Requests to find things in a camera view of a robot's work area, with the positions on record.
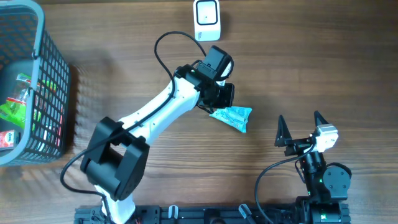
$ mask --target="wooden surface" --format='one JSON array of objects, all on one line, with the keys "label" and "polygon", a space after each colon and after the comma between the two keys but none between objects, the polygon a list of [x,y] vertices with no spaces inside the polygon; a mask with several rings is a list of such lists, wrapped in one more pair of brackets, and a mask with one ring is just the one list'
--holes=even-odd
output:
[{"label": "wooden surface", "polygon": [[[285,158],[284,149],[273,146],[278,115],[285,116],[294,138],[302,138],[313,131],[313,112],[319,110],[340,134],[326,161],[353,171],[348,191],[353,223],[397,223],[396,3],[221,2],[222,38],[203,46],[216,44],[233,56],[234,105],[253,109],[248,133],[202,110],[186,113],[151,147],[136,203],[253,203],[258,174]],[[65,190],[58,180],[61,168],[87,146],[102,117],[131,114],[168,84],[153,54],[155,40],[170,30],[193,33],[191,2],[44,10],[47,29],[77,80],[76,134],[60,161],[0,168],[0,223],[71,223],[75,208],[99,204],[98,197]],[[180,36],[165,38],[159,54],[171,70],[202,58],[195,44]],[[70,169],[67,182],[94,189],[78,166]],[[262,202],[293,202],[306,188],[288,163],[263,177],[259,195]]]}]

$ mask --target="table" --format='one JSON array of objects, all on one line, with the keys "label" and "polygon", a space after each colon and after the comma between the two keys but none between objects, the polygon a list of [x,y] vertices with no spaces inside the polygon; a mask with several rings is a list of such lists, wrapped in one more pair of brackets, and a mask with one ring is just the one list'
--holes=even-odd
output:
[{"label": "table", "polygon": [[[75,208],[98,205],[99,197],[64,189],[60,170],[87,146],[101,118],[133,113],[168,84],[153,54],[155,40],[171,30],[193,34],[191,2],[43,9],[73,72],[69,150],[52,164],[0,168],[0,223],[71,223]],[[248,133],[202,110],[184,114],[151,146],[135,202],[253,203],[258,174],[285,158],[284,149],[274,147],[278,115],[294,138],[303,138],[319,110],[340,134],[326,161],[353,171],[353,223],[397,223],[396,9],[396,1],[222,1],[221,40],[203,46],[233,56],[234,105],[253,109]],[[171,70],[202,58],[193,42],[177,35],[161,41],[159,54]],[[79,164],[67,182],[94,189]],[[260,183],[262,202],[293,202],[306,193],[293,163],[272,169]]]}]

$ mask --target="gray basket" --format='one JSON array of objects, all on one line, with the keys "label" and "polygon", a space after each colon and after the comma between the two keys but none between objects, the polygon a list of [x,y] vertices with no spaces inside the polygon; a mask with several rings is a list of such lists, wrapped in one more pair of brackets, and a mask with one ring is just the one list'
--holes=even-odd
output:
[{"label": "gray basket", "polygon": [[0,131],[22,133],[15,149],[0,151],[0,166],[48,163],[65,152],[70,72],[44,24],[37,3],[0,1],[0,100],[18,73],[32,77],[25,128],[0,119]]}]

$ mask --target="plastic basket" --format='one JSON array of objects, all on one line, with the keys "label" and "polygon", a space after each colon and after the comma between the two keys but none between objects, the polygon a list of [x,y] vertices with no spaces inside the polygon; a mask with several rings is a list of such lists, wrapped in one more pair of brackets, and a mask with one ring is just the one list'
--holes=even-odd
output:
[{"label": "plastic basket", "polygon": [[0,119],[0,131],[21,133],[12,150],[0,151],[0,166],[43,164],[65,152],[69,67],[45,30],[33,1],[0,1],[0,100],[18,73],[31,76],[25,128]]}]

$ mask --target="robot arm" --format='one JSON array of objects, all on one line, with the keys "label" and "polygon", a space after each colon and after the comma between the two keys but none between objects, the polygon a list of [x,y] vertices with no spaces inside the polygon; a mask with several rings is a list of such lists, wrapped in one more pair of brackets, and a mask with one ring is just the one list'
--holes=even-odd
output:
[{"label": "robot arm", "polygon": [[[178,67],[174,80],[140,110],[118,122],[104,118],[97,124],[89,148],[112,136],[120,137],[88,152],[80,169],[96,190],[107,196],[113,222],[125,223],[134,213],[131,193],[144,175],[149,146],[174,120],[196,105],[210,111],[232,106],[234,85],[223,81],[232,69],[232,58],[212,46],[204,61],[199,60],[196,67],[194,64]],[[173,97],[158,112],[128,133],[125,131],[157,110],[172,93]],[[111,144],[124,146],[125,154],[116,152]]]}]

